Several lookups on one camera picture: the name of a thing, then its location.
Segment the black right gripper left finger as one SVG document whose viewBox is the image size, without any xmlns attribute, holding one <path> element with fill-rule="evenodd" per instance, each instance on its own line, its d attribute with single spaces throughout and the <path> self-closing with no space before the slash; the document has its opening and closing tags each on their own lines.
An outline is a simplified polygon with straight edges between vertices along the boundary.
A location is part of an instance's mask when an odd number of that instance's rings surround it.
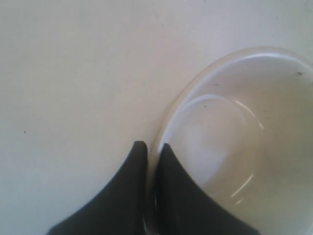
<svg viewBox="0 0 313 235">
<path fill-rule="evenodd" d="M 143 235 L 148 149 L 135 141 L 109 183 L 76 213 L 49 230 L 50 235 Z"/>
</svg>

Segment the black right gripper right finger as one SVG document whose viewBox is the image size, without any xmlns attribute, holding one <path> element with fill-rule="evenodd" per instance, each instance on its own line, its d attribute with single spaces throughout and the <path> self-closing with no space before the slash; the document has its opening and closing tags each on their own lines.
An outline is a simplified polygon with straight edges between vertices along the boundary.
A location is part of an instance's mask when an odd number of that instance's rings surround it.
<svg viewBox="0 0 313 235">
<path fill-rule="evenodd" d="M 184 170 L 167 143 L 157 166 L 155 196 L 161 235 L 259 234 L 207 196 Z"/>
</svg>

